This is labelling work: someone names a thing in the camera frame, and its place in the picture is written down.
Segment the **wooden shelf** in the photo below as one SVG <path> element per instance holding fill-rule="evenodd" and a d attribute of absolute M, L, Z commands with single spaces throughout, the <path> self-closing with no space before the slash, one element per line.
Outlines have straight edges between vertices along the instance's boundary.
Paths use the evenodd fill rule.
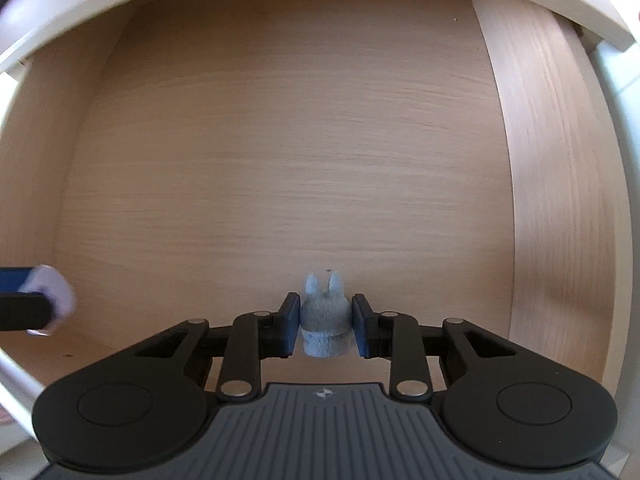
<path fill-rule="evenodd" d="M 525 0 L 150 0 L 72 30 L 33 56 L 0 137 L 0 239 L 7 265 L 68 277 L 78 312 L 0 346 L 49 383 L 335 269 L 377 311 L 464 317 L 614 391 L 628 197 L 576 44 Z M 263 372 L 388 365 L 298 353 Z"/>

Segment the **stuffed bunny toy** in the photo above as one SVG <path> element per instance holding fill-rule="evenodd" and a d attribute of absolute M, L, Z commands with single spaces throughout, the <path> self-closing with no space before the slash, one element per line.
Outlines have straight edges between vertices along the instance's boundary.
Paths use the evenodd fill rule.
<path fill-rule="evenodd" d="M 344 297 L 340 274 L 329 276 L 328 290 L 320 290 L 313 275 L 306 277 L 306 299 L 300 309 L 300 326 L 305 354 L 311 357 L 336 357 L 349 351 L 351 335 L 351 303 Z"/>

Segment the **bunny ear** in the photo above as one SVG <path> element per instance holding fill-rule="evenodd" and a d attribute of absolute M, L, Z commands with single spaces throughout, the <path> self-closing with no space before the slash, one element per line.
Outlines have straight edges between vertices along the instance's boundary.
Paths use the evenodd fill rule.
<path fill-rule="evenodd" d="M 320 294 L 320 282 L 314 273 L 306 277 L 305 294 L 308 296 Z"/>
<path fill-rule="evenodd" d="M 337 272 L 332 272 L 329 276 L 329 292 L 344 296 L 344 283 Z"/>

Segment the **logo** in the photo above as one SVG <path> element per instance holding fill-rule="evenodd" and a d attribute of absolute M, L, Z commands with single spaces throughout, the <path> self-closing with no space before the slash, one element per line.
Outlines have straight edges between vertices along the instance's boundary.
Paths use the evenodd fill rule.
<path fill-rule="evenodd" d="M 333 394 L 334 394 L 334 392 L 332 390 L 330 390 L 329 388 L 327 388 L 326 386 L 324 386 L 324 387 L 320 388 L 318 391 L 316 391 L 316 395 L 318 397 L 320 397 L 321 399 L 328 399 Z"/>

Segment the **wood grain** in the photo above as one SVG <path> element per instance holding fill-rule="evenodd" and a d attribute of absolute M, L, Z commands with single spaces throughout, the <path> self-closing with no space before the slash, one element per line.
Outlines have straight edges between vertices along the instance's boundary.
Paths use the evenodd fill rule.
<path fill-rule="evenodd" d="M 470 0 L 160 0 L 108 61 L 63 195 L 73 329 L 122 348 L 275 310 L 305 276 L 506 335 L 513 199 Z M 265 380 L 385 362 L 268 361 Z"/>
<path fill-rule="evenodd" d="M 53 41 L 29 61 L 0 135 L 0 266 L 50 264 L 78 130 L 126 8 Z"/>
<path fill-rule="evenodd" d="M 64 325 L 50 337 L 3 332 L 0 347 L 43 386 L 114 352 Z"/>
<path fill-rule="evenodd" d="M 613 394 L 622 371 L 631 316 L 634 259 L 629 195 L 616 131 L 598 77 L 587 52 L 582 47 L 584 43 L 575 34 L 571 22 L 562 16 L 556 16 L 556 19 L 574 55 L 588 92 L 590 109 L 597 120 L 594 142 L 606 167 L 600 176 L 607 190 L 607 206 L 613 220 L 616 274 L 609 347 L 602 371 L 602 384 Z"/>
<path fill-rule="evenodd" d="M 549 10 L 525 0 L 472 1 L 513 177 L 510 338 L 614 392 L 628 326 L 631 230 L 602 92 L 585 80 L 593 69 L 575 32 Z"/>

